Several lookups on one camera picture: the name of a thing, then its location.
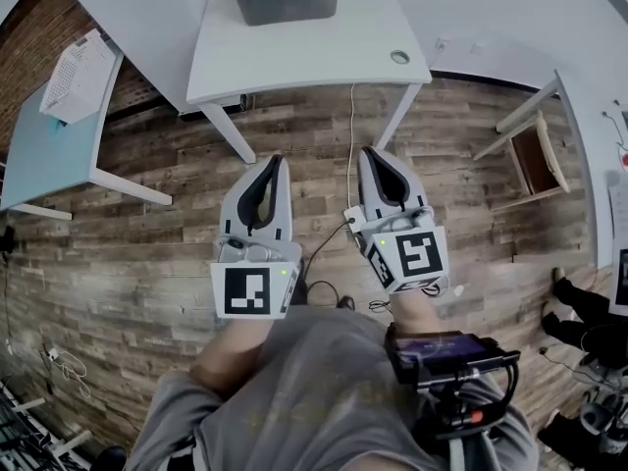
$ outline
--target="person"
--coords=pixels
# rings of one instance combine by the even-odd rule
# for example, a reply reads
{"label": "person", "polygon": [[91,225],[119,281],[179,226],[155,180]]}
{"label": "person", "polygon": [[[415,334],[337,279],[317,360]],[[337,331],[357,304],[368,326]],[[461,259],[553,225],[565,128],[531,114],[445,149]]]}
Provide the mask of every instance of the person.
{"label": "person", "polygon": [[610,314],[608,298],[574,287],[562,268],[552,270],[553,294],[576,312],[579,321],[561,321],[554,312],[543,316],[546,334],[563,343],[592,353],[602,366],[622,368],[628,364],[628,320]]}
{"label": "person", "polygon": [[[410,434],[418,394],[396,380],[385,327],[351,311],[350,300],[332,309],[291,304],[276,322],[232,320],[189,372],[160,380],[127,469],[448,470],[448,453],[430,453]],[[403,333],[443,327],[421,291],[391,295],[391,312]],[[503,397],[489,376],[461,395],[478,404]],[[487,469],[487,459],[504,471],[537,469],[517,408],[507,408],[492,438],[491,449],[465,441],[467,469]]]}

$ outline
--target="wooden chair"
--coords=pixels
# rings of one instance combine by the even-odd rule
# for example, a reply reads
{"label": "wooden chair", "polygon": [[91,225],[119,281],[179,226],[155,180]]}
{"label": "wooden chair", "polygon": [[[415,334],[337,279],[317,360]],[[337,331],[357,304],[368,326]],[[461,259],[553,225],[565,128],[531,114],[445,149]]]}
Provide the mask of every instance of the wooden chair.
{"label": "wooden chair", "polygon": [[478,152],[473,160],[481,159],[503,144],[508,145],[523,196],[494,206],[491,208],[493,211],[571,191],[551,149],[548,124],[541,111]]}

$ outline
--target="wooden floor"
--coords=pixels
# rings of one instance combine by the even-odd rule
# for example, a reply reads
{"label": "wooden floor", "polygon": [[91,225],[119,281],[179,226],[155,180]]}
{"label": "wooden floor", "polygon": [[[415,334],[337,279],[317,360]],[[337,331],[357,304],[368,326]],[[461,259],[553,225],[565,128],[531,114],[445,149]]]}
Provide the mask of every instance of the wooden floor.
{"label": "wooden floor", "polygon": [[[395,87],[355,87],[356,148],[381,133],[397,94]],[[553,343],[539,327],[549,268],[511,263],[515,254],[589,247],[578,157],[560,103],[551,100],[544,111],[571,194],[494,214],[491,204],[517,195],[511,161],[503,153],[471,159],[495,139],[495,123],[528,96],[435,79],[420,92],[388,150],[416,170],[447,229],[451,282],[464,285],[464,292],[436,300],[439,313],[454,329],[491,335],[504,348],[523,352],[516,399],[536,432],[554,408],[574,413],[582,392],[566,368],[538,354],[542,344]],[[349,87],[250,96],[249,105],[235,123],[260,157],[288,157],[295,240],[311,254],[340,224],[346,207]],[[108,125],[99,167],[170,193],[174,203],[145,204],[88,186],[39,202],[74,212],[71,222],[11,213],[20,247],[8,272],[9,326],[0,329],[0,340],[10,331],[13,355],[0,347],[2,375],[13,375],[10,387],[26,399],[48,399],[38,413],[59,433],[89,429],[100,444],[131,447],[159,376],[186,368],[221,326],[209,277],[212,241],[221,199],[246,167],[209,123],[181,122],[165,108]],[[355,204],[355,166],[350,171]],[[596,276],[591,268],[569,272],[582,287],[607,286],[607,274]],[[309,277],[351,294],[360,311],[390,319],[369,311],[368,302],[384,295],[346,232],[325,247]],[[332,296],[319,287],[311,300],[329,304]],[[59,371],[46,369],[43,344],[84,362],[90,399]],[[568,364],[579,358],[566,346],[551,348],[549,355]],[[547,469],[557,469],[553,454],[543,460]]]}

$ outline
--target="light blue table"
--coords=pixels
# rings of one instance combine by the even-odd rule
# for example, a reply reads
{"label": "light blue table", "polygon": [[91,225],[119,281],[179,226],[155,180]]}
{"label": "light blue table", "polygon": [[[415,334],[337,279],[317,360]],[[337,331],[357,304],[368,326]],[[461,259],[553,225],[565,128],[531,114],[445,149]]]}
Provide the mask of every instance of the light blue table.
{"label": "light blue table", "polygon": [[100,111],[75,124],[63,125],[39,112],[46,84],[25,103],[16,123],[4,176],[0,210],[12,209],[61,220],[72,214],[26,202],[84,183],[94,183],[157,204],[172,204],[172,197],[96,168],[100,136],[116,77],[124,54],[112,42],[116,62]]}

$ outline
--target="phone mount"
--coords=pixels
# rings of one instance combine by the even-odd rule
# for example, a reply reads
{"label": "phone mount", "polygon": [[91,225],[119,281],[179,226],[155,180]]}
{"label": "phone mount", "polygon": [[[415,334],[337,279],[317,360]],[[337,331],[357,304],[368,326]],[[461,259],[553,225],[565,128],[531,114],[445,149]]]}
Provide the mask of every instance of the phone mount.
{"label": "phone mount", "polygon": [[358,159],[360,204],[344,211],[349,228],[387,293],[422,289],[439,296],[448,287],[445,228],[416,174],[371,146]]}
{"label": "phone mount", "polygon": [[[488,431],[503,419],[517,387],[521,353],[505,352],[493,339],[461,332],[401,335],[391,324],[385,349],[400,384],[438,400],[434,415],[417,420],[412,430],[416,441],[442,442]],[[460,396],[466,382],[500,369],[508,375],[502,400],[472,406]]]}
{"label": "phone mount", "polygon": [[[266,198],[268,211],[262,218],[260,205]],[[291,240],[288,162],[274,155],[251,168],[223,200],[220,254],[211,264],[218,317],[286,317],[301,259],[300,244]]]}

